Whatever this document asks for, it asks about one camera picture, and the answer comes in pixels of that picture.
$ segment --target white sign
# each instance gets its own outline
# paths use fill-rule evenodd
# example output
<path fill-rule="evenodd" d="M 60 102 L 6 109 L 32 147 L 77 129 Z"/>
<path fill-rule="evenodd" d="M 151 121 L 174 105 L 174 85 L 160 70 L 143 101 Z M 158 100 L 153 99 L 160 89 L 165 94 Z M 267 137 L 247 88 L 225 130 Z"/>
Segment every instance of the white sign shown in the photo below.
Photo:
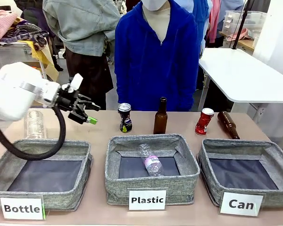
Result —
<path fill-rule="evenodd" d="M 166 190 L 129 191 L 129 210 L 164 210 Z"/>
<path fill-rule="evenodd" d="M 5 219 L 43 220 L 41 198 L 0 198 Z"/>
<path fill-rule="evenodd" d="M 220 213 L 258 216 L 263 195 L 224 192 Z"/>

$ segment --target black pole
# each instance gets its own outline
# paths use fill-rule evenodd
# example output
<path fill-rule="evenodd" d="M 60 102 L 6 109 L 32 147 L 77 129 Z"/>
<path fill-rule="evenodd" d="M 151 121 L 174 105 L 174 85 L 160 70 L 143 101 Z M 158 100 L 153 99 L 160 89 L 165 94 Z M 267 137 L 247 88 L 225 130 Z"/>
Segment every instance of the black pole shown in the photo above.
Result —
<path fill-rule="evenodd" d="M 238 33 L 237 33 L 237 37 L 235 39 L 235 42 L 234 42 L 232 49 L 237 49 L 237 44 L 238 44 L 238 40 L 239 40 L 241 31 L 242 31 L 242 28 L 243 28 L 243 25 L 244 25 L 244 21 L 245 21 L 245 18 L 247 16 L 247 12 L 249 11 L 250 1 L 251 0 L 247 0 L 246 6 L 245 6 L 245 9 L 244 9 L 244 13 L 243 13 L 243 16 L 242 16 L 241 24 L 240 24 L 240 27 L 239 27 L 239 30 L 238 30 Z"/>

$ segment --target brown glass bottle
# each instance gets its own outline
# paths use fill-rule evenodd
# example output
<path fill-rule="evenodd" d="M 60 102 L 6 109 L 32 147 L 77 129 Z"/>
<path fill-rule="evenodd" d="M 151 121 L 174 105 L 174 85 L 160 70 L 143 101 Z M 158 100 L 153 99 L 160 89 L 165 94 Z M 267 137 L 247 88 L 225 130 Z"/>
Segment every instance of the brown glass bottle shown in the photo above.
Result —
<path fill-rule="evenodd" d="M 228 112 L 219 112 L 218 119 L 222 124 L 225 132 L 228 133 L 232 139 L 240 139 L 236 130 L 236 124 L 234 123 Z"/>
<path fill-rule="evenodd" d="M 167 120 L 168 120 L 168 115 L 166 113 L 166 98 L 162 97 L 160 99 L 159 110 L 155 115 L 153 134 L 166 133 Z"/>

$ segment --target plastic storage box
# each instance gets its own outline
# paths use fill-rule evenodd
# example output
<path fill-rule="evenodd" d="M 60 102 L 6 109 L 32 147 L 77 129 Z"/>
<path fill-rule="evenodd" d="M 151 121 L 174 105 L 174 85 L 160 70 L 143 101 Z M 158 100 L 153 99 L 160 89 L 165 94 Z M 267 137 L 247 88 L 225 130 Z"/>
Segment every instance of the plastic storage box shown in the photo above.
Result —
<path fill-rule="evenodd" d="M 249 11 L 243 24 L 243 28 L 249 30 L 261 30 L 266 19 L 266 13 L 258 11 Z M 240 11 L 226 11 L 223 21 L 222 33 L 231 35 L 237 33 L 242 21 Z"/>
<path fill-rule="evenodd" d="M 164 168 L 150 177 L 140 144 L 148 144 Z M 108 204 L 128 205 L 130 190 L 166 190 L 166 205 L 193 204 L 199 166 L 185 139 L 178 134 L 113 137 L 108 143 L 105 185 Z"/>
<path fill-rule="evenodd" d="M 216 206 L 231 192 L 264 194 L 262 207 L 283 207 L 283 151 L 275 143 L 204 139 L 198 161 Z"/>
<path fill-rule="evenodd" d="M 24 139 L 14 143 L 31 153 L 48 151 L 56 139 Z M 0 158 L 0 196 L 43 196 L 45 210 L 76 210 L 92 165 L 91 145 L 65 141 L 52 157 L 26 161 L 6 151 Z"/>

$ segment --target face mask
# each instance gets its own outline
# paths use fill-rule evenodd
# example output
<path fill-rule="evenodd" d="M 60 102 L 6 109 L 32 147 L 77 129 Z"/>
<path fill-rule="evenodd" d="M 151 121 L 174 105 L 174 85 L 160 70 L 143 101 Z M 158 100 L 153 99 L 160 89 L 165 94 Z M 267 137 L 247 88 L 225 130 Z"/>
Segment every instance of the face mask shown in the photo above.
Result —
<path fill-rule="evenodd" d="M 150 11 L 159 10 L 166 0 L 141 0 L 143 5 Z"/>

